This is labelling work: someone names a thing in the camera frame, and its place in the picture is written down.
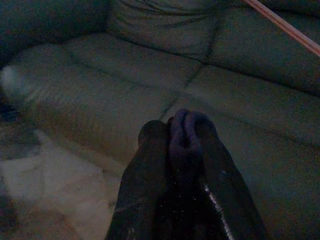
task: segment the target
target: couch armrest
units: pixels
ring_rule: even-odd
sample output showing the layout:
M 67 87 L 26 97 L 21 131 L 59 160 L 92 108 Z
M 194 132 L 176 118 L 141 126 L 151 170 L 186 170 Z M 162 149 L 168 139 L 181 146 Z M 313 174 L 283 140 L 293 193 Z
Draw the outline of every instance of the couch armrest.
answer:
M 0 68 L 17 52 L 103 32 L 107 0 L 0 1 Z

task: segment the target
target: leather couch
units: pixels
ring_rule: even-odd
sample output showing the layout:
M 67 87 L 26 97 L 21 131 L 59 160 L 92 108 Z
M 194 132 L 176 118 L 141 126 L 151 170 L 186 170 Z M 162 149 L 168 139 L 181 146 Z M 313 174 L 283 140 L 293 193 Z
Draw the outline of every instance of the leather couch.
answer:
M 320 2 L 262 0 L 320 43 Z M 320 234 L 320 58 L 222 0 L 0 3 L 1 90 L 66 148 L 120 175 L 140 128 L 205 113 L 273 239 Z

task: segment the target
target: floor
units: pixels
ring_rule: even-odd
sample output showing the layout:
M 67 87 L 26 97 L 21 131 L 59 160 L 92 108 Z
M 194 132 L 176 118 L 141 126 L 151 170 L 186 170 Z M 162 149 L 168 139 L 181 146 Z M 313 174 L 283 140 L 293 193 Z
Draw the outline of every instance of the floor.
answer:
M 17 130 L 14 134 L 21 136 Z M 18 218 L 18 227 L 2 237 L 103 240 L 120 179 L 60 147 L 43 132 L 32 129 L 32 134 L 39 141 L 32 146 L 1 142 L 1 179 Z

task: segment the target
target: couch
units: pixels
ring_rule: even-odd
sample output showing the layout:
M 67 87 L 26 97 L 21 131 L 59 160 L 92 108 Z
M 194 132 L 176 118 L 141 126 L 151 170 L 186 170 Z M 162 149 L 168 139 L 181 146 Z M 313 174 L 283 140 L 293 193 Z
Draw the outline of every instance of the couch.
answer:
M 320 2 L 262 0 L 320 43 Z M 116 175 L 140 128 L 205 113 L 272 239 L 320 234 L 320 58 L 240 0 L 0 3 L 0 86 Z

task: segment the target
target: green couch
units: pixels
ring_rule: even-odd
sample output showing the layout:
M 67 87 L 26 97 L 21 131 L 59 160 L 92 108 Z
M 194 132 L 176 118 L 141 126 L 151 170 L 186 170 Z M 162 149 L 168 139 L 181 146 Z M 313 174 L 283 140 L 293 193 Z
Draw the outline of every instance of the green couch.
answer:
M 320 2 L 263 0 L 320 43 Z M 245 3 L 0 2 L 0 85 L 47 134 L 118 175 L 140 128 L 200 111 L 273 239 L 320 234 L 320 58 Z

